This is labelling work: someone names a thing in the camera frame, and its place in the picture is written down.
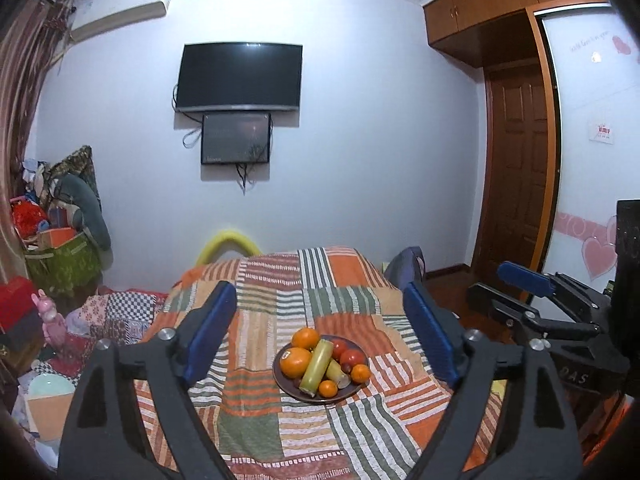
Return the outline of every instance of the red bag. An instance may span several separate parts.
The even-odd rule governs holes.
[[[38,224],[47,219],[47,215],[42,208],[28,200],[12,202],[11,214],[15,228],[23,240],[36,234]]]
[[[36,309],[31,301],[32,294],[36,294],[33,283],[22,276],[16,276],[7,285],[0,285],[0,328],[4,332]]]

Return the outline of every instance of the cardboard box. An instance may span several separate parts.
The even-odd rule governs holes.
[[[47,229],[38,233],[39,249],[55,249],[71,240],[78,233],[72,227],[62,227],[60,229]]]
[[[26,397],[31,431],[35,428],[40,434],[40,440],[46,442],[47,440],[57,440],[62,436],[66,414],[73,396],[74,394]]]

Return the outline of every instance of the cable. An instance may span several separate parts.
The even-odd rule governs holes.
[[[198,135],[196,136],[195,139],[193,139],[191,142],[187,142],[187,139],[189,137],[191,137],[193,134],[197,133]],[[182,145],[187,148],[188,150],[190,150],[191,148],[194,148],[195,145],[198,143],[198,140],[200,139],[200,137],[202,136],[202,127],[200,128],[194,128],[193,130],[191,130],[190,132],[184,134],[184,136],[182,137]]]
[[[267,141],[267,143],[262,147],[262,149],[260,150],[260,153],[254,157],[254,162],[252,162],[252,164],[248,167],[248,170],[245,169],[245,176],[244,179],[247,179],[247,176],[253,172],[254,167],[257,163],[257,161],[259,161],[262,158],[262,155],[264,154],[264,150],[266,150],[267,148],[269,149],[269,152],[271,153],[271,148],[273,147],[273,121],[271,120],[271,114],[269,114],[269,140]]]
[[[242,194],[246,194],[246,178],[248,176],[247,165],[236,164],[236,171],[238,172],[238,176],[240,177],[240,187],[242,188]]]
[[[178,105],[178,101],[176,100],[177,93],[178,93],[178,83],[176,83],[174,85],[174,92],[173,92],[172,98],[171,98],[171,108],[174,109],[174,112],[177,113],[177,114],[182,114],[185,117],[187,117],[188,119],[191,119],[192,121],[194,121],[194,122],[198,123],[200,126],[202,126],[202,123],[204,122],[204,120],[197,119],[195,117],[190,116],[186,112],[181,112],[181,111],[176,109],[176,107]]]

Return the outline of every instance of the screw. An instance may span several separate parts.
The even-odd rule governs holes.
[[[111,346],[111,339],[107,339],[107,338],[100,339],[100,341],[98,341],[98,342],[95,344],[95,347],[96,347],[98,350],[106,350],[106,349],[107,349],[107,348],[109,348],[110,346]]]
[[[173,339],[175,336],[175,330],[173,328],[162,328],[158,332],[158,337],[162,339],[162,341],[169,341]]]
[[[542,342],[542,339],[538,339],[538,338],[534,338],[530,340],[529,346],[537,352],[541,352],[545,349],[545,344]]]
[[[465,339],[469,341],[480,341],[482,339],[482,332],[480,332],[477,328],[470,328],[465,332]]]

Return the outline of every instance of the colorful fabric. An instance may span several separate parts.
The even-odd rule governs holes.
[[[405,478],[434,433],[450,391],[433,376],[402,294],[350,248],[315,248],[210,264],[188,273],[145,334],[178,326],[219,280],[236,286],[238,312],[207,377],[189,390],[205,430],[236,478]],[[310,406],[283,393],[271,366],[303,326],[355,341],[372,377],[355,396]],[[156,459],[176,469],[148,384],[138,403]],[[468,461],[484,460],[500,399],[492,395]]]
[[[82,180],[84,180],[91,190],[95,193],[96,198],[98,199],[98,204],[100,203],[100,195],[98,194],[98,186],[95,181],[95,168],[94,168],[94,160],[92,158],[92,149],[91,146],[81,146],[77,150],[75,150],[71,155],[65,157],[57,164],[49,167],[48,164],[45,165],[45,169],[43,172],[43,187],[42,192],[40,193],[38,199],[40,200],[40,205],[44,210],[47,210],[49,207],[49,203],[52,200],[52,196],[50,194],[50,184],[56,178],[60,178],[67,173],[74,174],[79,176]]]
[[[138,343],[149,329],[156,313],[166,299],[165,294],[141,290],[111,291],[90,296],[77,311],[78,317],[89,327],[89,335],[67,334],[67,344],[73,358],[63,361],[57,357],[38,364],[38,374],[57,374],[78,384],[84,365],[91,357],[98,339],[108,338],[118,345]]]

